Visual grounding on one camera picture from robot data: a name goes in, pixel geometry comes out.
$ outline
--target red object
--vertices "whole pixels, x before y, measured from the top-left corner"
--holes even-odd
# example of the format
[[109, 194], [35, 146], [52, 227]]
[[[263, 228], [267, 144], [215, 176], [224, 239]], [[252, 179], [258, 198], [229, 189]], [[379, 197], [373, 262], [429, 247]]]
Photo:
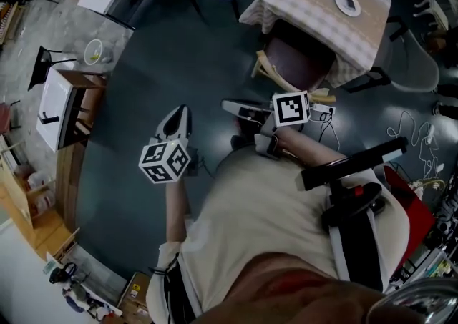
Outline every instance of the red object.
[[392, 168], [385, 166], [384, 169], [391, 193], [406, 210], [410, 221], [409, 243], [399, 263], [398, 267], [401, 267], [428, 235], [436, 220], [428, 207]]
[[9, 125], [11, 122], [11, 109], [9, 105], [0, 103], [0, 134], [9, 132]]
[[361, 185], [358, 187], [355, 187], [355, 197], [359, 197], [360, 195], [363, 195], [364, 189]]

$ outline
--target chair leg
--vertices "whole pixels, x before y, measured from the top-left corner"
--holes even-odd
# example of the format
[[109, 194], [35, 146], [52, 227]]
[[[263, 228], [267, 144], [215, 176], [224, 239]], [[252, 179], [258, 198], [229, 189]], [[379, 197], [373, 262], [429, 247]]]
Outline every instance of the chair leg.
[[234, 10], [235, 17], [238, 21], [238, 19], [240, 18], [240, 12], [238, 11], [237, 0], [232, 0], [230, 3], [232, 4], [232, 8]]
[[423, 16], [423, 15], [427, 15], [427, 14], [432, 14], [432, 15], [434, 15], [434, 13], [433, 13], [433, 11], [432, 11], [431, 8], [425, 9], [425, 10], [419, 12], [418, 14], [414, 14], [414, 18], [417, 18], [417, 17], [419, 17], [419, 16]]
[[258, 70], [260, 68], [260, 62], [259, 59], [256, 59], [255, 66], [253, 67], [253, 70], [251, 72], [251, 78], [254, 79], [256, 75], [258, 74]]
[[103, 72], [88, 72], [88, 71], [78, 71], [81, 75], [90, 75], [90, 76], [100, 76], [103, 77]]
[[23, 144], [23, 143], [25, 143], [25, 140], [22, 140], [22, 141], [19, 141], [19, 142], [15, 143], [15, 144], [12, 144], [10, 147], [7, 147], [6, 149], [0, 149], [0, 154], [3, 155], [5, 152], [10, 151], [13, 148], [18, 147], [20, 144]]
[[414, 6], [419, 9], [420, 7], [422, 7], [423, 5], [425, 5], [426, 3], [428, 4], [431, 4], [431, 1], [432, 0], [423, 0], [422, 2], [420, 2], [419, 4], [415, 4]]
[[61, 61], [54, 61], [54, 62], [51, 62], [51, 66], [54, 66], [55, 64], [63, 64], [64, 62], [74, 62], [74, 61], [78, 61], [76, 58], [73, 58], [73, 59], [63, 59]]
[[191, 4], [193, 4], [194, 9], [198, 12], [199, 15], [202, 16], [202, 12], [200, 12], [200, 7], [198, 5], [198, 2], [196, 0], [190, 0]]
[[406, 23], [404, 23], [404, 21], [402, 20], [402, 18], [399, 16], [399, 15], [396, 15], [396, 16], [390, 16], [387, 20], [386, 20], [387, 23], [398, 23], [400, 28], [398, 30], [396, 30], [390, 37], [389, 37], [389, 40], [390, 41], [395, 41], [396, 39], [398, 39], [400, 36], [404, 35], [405, 33], [407, 33], [407, 31], [409, 30], [409, 27], [406, 25]]
[[386, 72], [383, 69], [381, 69], [380, 67], [372, 67], [371, 72], [380, 74], [381, 76], [380, 79], [374, 79], [368, 75], [370, 77], [370, 80], [367, 83], [359, 85], [357, 87], [352, 87], [351, 89], [347, 89], [347, 92], [349, 93], [360, 92], [361, 90], [366, 90], [366, 89], [370, 89], [372, 87], [377, 87], [381, 85], [388, 85], [391, 83], [391, 80], [388, 77], [388, 75], [386, 74]]

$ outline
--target tablecloth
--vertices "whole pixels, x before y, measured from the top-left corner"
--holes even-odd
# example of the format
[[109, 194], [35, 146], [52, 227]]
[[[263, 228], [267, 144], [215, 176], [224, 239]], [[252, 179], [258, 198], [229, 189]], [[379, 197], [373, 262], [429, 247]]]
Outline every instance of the tablecloth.
[[361, 14], [345, 15], [334, 0], [255, 0], [240, 16], [268, 33], [282, 19], [314, 36], [336, 53], [326, 79], [338, 87], [367, 73], [374, 63], [391, 0], [358, 0]]

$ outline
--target wooden chair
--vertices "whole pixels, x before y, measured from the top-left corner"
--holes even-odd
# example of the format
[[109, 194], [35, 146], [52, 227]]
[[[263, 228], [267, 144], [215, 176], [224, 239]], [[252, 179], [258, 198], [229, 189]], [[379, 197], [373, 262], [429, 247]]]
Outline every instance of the wooden chair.
[[[274, 25], [264, 50], [256, 54], [251, 77], [261, 73], [287, 92], [313, 93], [336, 60], [327, 46], [282, 20]], [[336, 101], [335, 97], [319, 97], [317, 102]]]

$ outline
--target wall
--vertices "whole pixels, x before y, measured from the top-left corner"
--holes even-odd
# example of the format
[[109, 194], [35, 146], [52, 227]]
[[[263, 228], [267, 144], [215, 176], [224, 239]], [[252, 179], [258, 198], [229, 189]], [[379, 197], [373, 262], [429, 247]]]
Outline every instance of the wall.
[[0, 225], [9, 219], [8, 214], [2, 206], [0, 206]]
[[94, 324], [74, 312], [42, 273], [44, 261], [11, 220], [0, 225], [0, 312], [10, 324]]

